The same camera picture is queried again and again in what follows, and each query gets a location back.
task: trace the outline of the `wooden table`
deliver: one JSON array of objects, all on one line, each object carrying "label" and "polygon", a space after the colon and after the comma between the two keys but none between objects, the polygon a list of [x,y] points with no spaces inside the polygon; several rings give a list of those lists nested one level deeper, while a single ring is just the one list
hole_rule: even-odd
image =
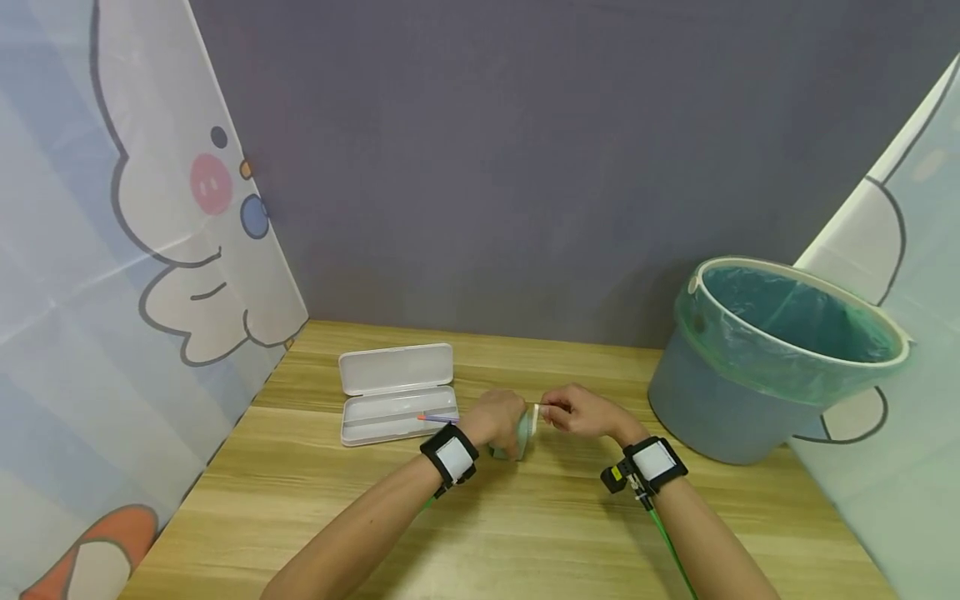
[{"label": "wooden table", "polygon": [[[665,434],[646,400],[658,350],[314,322],[121,598],[257,598],[297,550],[420,443],[340,445],[345,396],[337,357],[433,342],[454,348],[461,410],[489,388],[535,401],[568,381],[629,407],[670,438],[690,480],[784,598],[894,597],[786,446],[759,465],[731,467]],[[542,428],[520,463],[481,458],[476,476],[417,518],[356,597],[688,597],[650,518],[627,493],[608,495],[598,479],[617,454],[610,441]]]}]

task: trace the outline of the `bucket rim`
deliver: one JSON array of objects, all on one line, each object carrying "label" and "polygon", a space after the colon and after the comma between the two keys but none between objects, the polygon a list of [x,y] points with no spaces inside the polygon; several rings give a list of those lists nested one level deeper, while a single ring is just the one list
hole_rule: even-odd
[{"label": "bucket rim", "polygon": [[[891,331],[896,334],[898,340],[900,341],[900,353],[894,358],[883,361],[880,363],[860,363],[852,360],[844,360],[842,358],[834,358],[833,356],[827,356],[826,354],[821,354],[819,352],[814,352],[813,350],[808,350],[806,348],[800,348],[799,346],[785,342],[782,339],[770,335],[763,329],[760,329],[757,326],[747,323],[743,319],[740,319],[733,312],[723,305],[707,288],[707,285],[704,283],[703,274],[717,267],[751,267],[754,269],[759,269],[761,271],[766,271],[770,273],[776,273],[777,275],[788,276],[793,279],[797,279],[803,283],[806,283],[810,287],[814,287],[821,292],[835,296],[836,298],[854,304],[860,308],[863,308],[871,312],[875,317],[884,322]],[[693,280],[690,282],[687,291],[690,294],[693,294],[697,288],[700,288],[704,291],[704,294],[707,298],[710,299],[715,305],[720,307],[727,316],[733,319],[738,324],[743,325],[747,329],[759,334],[761,337],[764,337],[768,340],[782,344],[788,348],[794,349],[801,354],[806,354],[807,356],[812,356],[820,360],[824,360],[835,365],[847,365],[851,367],[867,368],[867,369],[887,369],[894,365],[898,365],[905,361],[910,355],[910,336],[907,335],[906,331],[903,330],[893,319],[891,319],[885,312],[880,310],[878,307],[870,304],[864,299],[860,298],[856,294],[848,292],[840,286],[834,285],[825,279],[820,279],[819,277],[812,275],[806,271],[801,271],[794,267],[789,267],[787,265],[781,265],[777,262],[771,262],[768,260],[761,260],[759,258],[748,258],[745,256],[721,256],[719,258],[711,258],[700,264],[699,267],[693,272]]]}]

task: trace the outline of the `hand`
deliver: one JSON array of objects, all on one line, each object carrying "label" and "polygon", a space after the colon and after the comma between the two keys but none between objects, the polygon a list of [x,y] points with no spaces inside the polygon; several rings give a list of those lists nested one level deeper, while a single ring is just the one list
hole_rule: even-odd
[{"label": "hand", "polygon": [[626,409],[576,383],[544,394],[540,414],[561,431],[587,438],[610,436],[622,447],[650,437]]},{"label": "hand", "polygon": [[516,426],[527,411],[523,398],[511,390],[490,390],[477,400],[473,409],[457,426],[473,445],[490,444],[502,448],[511,460],[520,455],[516,444]]}]

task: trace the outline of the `cartoon curtain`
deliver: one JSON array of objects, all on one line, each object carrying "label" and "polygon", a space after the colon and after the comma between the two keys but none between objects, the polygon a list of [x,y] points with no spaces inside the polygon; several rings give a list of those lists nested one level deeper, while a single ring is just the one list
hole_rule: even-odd
[{"label": "cartoon curtain", "polygon": [[0,47],[0,600],[112,600],[306,312],[185,2]]},{"label": "cartoon curtain", "polygon": [[949,66],[798,262],[879,304],[914,364],[792,442],[902,598],[956,598],[960,88]]}]

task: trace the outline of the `right hand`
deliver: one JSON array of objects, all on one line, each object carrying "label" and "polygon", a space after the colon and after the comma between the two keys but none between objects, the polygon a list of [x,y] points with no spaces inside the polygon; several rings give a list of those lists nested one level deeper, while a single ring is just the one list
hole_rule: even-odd
[{"label": "right hand", "polygon": [[540,414],[561,431],[587,438],[610,436],[623,447],[650,437],[626,409],[576,383],[544,394]]}]

